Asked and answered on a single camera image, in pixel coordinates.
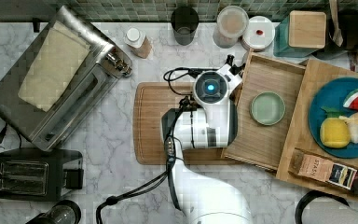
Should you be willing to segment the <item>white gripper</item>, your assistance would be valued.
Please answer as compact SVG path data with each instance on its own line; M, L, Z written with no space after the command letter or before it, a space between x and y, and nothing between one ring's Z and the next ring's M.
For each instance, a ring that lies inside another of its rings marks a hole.
M242 83L242 73L244 65L237 66L234 64L234 56L228 54L225 64L217 70L217 73L223 77L228 84L228 88L234 91Z

